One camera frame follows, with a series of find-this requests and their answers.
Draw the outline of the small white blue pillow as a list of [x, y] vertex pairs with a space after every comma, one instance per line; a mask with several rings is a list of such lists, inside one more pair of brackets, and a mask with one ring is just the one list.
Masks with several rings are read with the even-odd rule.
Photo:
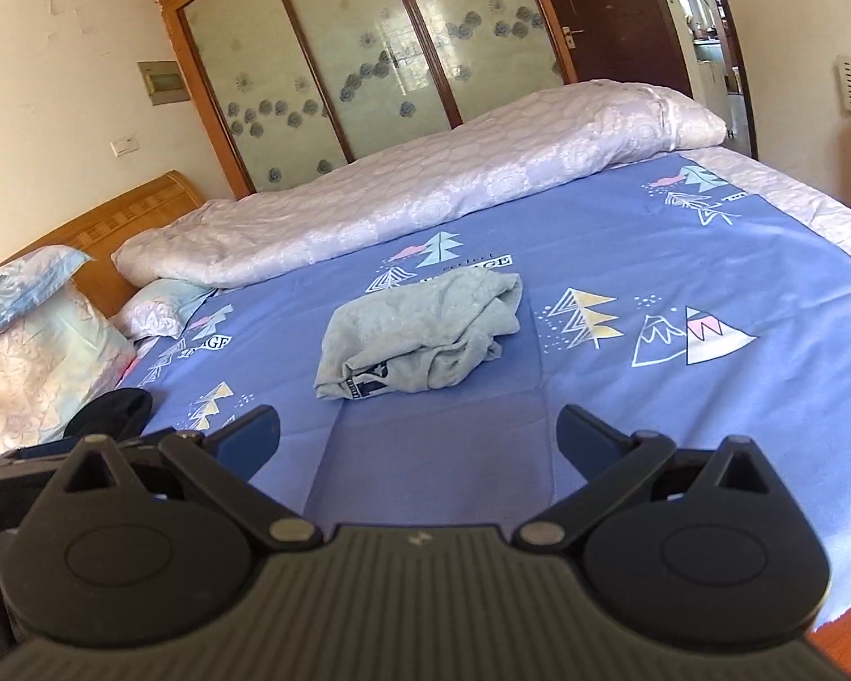
[[214, 290], [183, 280], [156, 280], [144, 286], [113, 315], [112, 323], [132, 341], [178, 338], [187, 321]]

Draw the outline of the dark brown door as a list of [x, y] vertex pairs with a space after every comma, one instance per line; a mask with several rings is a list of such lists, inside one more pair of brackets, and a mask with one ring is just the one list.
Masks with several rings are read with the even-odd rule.
[[550, 0], [581, 82], [609, 78], [692, 92], [667, 0]]

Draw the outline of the grey sweatpants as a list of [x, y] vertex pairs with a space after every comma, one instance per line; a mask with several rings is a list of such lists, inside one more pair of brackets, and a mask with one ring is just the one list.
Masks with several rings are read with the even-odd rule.
[[460, 267], [343, 304], [322, 338], [316, 397], [453, 388], [503, 355], [499, 340], [518, 334], [523, 292], [519, 275]]

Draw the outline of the wooden headboard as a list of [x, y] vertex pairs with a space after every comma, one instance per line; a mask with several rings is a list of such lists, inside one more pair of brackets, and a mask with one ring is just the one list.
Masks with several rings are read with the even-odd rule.
[[7, 258], [7, 262], [50, 245], [86, 252], [90, 262], [76, 272], [73, 280], [93, 306], [110, 318], [138, 290], [116, 270], [113, 252], [144, 230], [164, 228], [204, 203], [204, 197], [183, 174], [170, 171], [52, 230]]

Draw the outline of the wall electrical panel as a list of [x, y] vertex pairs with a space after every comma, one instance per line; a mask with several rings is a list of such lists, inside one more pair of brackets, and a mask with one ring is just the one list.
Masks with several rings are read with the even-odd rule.
[[167, 62], [140, 62], [138, 69], [145, 92], [153, 106], [183, 103], [190, 100], [186, 80], [175, 60]]

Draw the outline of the floral pillow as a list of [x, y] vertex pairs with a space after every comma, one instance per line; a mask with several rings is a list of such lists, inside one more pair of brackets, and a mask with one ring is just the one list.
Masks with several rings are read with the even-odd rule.
[[73, 281], [88, 262], [52, 245], [0, 266], [0, 452], [61, 438], [134, 360], [133, 344]]

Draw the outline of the black garment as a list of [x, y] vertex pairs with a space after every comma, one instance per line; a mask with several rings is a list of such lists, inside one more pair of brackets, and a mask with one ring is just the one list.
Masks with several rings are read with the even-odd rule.
[[140, 388], [109, 390], [89, 401], [65, 425], [65, 438], [81, 440], [105, 435], [115, 441], [132, 440], [144, 432], [153, 414], [153, 397]]

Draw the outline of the white wall switch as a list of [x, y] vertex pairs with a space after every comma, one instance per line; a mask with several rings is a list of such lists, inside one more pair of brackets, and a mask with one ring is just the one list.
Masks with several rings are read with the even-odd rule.
[[138, 151], [138, 149], [140, 149], [140, 142], [136, 136], [118, 138], [118, 140], [113, 140], [112, 143], [110, 143], [110, 149], [112, 149], [113, 155], [116, 158], [119, 158]]

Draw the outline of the blue patterned bed sheet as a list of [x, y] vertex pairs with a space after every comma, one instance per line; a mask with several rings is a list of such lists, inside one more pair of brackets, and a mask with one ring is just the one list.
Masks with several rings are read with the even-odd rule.
[[[518, 330], [455, 388], [367, 400], [313, 389], [333, 310], [460, 266], [518, 275]], [[555, 423], [767, 453], [851, 608], [851, 209], [712, 149], [670, 154], [207, 300], [127, 377], [153, 426], [213, 431], [259, 404], [281, 443], [253, 484], [324, 527], [515, 527], [581, 477]]]

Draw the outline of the white rolled quilt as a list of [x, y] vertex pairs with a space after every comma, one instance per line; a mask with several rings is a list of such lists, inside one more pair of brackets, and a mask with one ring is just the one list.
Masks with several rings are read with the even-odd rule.
[[298, 188], [209, 201], [124, 241], [112, 260], [136, 288], [159, 278], [241, 288], [726, 136], [717, 114], [664, 86], [592, 80], [544, 89]]

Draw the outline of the wooden wardrobe with glass doors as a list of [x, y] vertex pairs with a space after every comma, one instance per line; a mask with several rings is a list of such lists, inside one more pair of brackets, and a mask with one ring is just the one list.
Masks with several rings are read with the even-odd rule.
[[231, 192], [296, 188], [572, 82], [546, 0], [159, 0]]

